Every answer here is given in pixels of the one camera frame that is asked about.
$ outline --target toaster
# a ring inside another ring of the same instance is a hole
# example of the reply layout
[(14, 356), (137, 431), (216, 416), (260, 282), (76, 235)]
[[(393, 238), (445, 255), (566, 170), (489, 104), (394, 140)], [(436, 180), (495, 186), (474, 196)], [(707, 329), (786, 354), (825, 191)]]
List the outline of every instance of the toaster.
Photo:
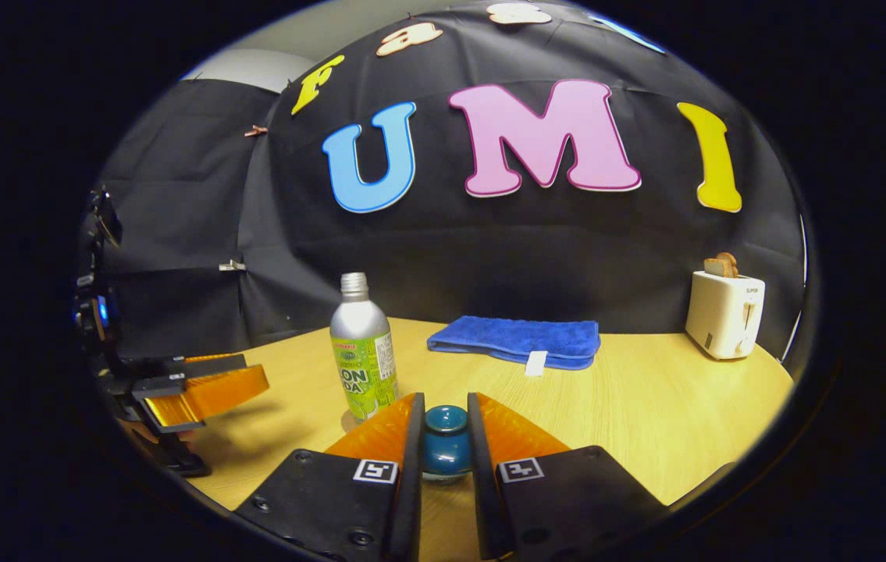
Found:
[(746, 357), (754, 349), (764, 300), (763, 280), (693, 272), (685, 331), (715, 359)]

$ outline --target letter m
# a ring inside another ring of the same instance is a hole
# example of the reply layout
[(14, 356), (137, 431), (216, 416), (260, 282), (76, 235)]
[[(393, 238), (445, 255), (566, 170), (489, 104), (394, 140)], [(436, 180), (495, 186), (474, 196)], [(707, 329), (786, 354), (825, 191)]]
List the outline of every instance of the letter m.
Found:
[(503, 143), (540, 186), (550, 187), (568, 139), (575, 146), (575, 164), (568, 170), (571, 185), (589, 191), (640, 187), (640, 172), (629, 164), (613, 121), (610, 96), (610, 87), (599, 82), (561, 80), (550, 90), (539, 116), (495, 84), (453, 93), (450, 106), (464, 110), (474, 152), (467, 192), (495, 197), (522, 185), (521, 176), (508, 169)]

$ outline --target folded towel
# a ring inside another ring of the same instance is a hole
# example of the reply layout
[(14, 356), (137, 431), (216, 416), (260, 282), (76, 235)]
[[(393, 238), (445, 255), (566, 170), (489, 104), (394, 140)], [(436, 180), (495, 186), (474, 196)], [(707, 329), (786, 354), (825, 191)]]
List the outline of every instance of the folded towel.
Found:
[(429, 337), (429, 349), (483, 353), (525, 363), (531, 351), (546, 352), (546, 366), (585, 369), (599, 351), (599, 323), (532, 322), (463, 316)]

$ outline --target table surface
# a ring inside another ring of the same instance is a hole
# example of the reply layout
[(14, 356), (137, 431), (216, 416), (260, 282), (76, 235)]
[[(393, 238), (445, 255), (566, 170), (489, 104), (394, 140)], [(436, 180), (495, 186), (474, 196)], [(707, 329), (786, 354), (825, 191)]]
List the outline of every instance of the table surface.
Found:
[[(390, 319), (400, 395), (425, 393), (425, 409), (467, 407), (468, 392), (502, 402), (571, 448), (601, 445), (665, 505), (738, 460), (781, 409), (792, 380), (761, 349), (717, 361), (685, 334), (603, 334), (592, 366), (546, 368), (429, 351), (445, 324)], [(193, 446), (213, 468), (189, 483), (237, 508), (290, 451), (324, 451), (354, 427), (336, 373), (329, 330), (247, 350), (270, 382), (263, 394), (207, 420)], [(420, 559), (477, 560), (471, 478), (422, 485)]]

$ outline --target blue ceramic pot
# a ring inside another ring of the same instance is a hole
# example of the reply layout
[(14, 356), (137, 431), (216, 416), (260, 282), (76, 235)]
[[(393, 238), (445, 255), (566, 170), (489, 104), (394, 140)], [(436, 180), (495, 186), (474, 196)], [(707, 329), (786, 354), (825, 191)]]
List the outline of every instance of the blue ceramic pot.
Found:
[(422, 477), (453, 483), (471, 472), (471, 437), (467, 411), (457, 406), (435, 406), (425, 413), (422, 437)]

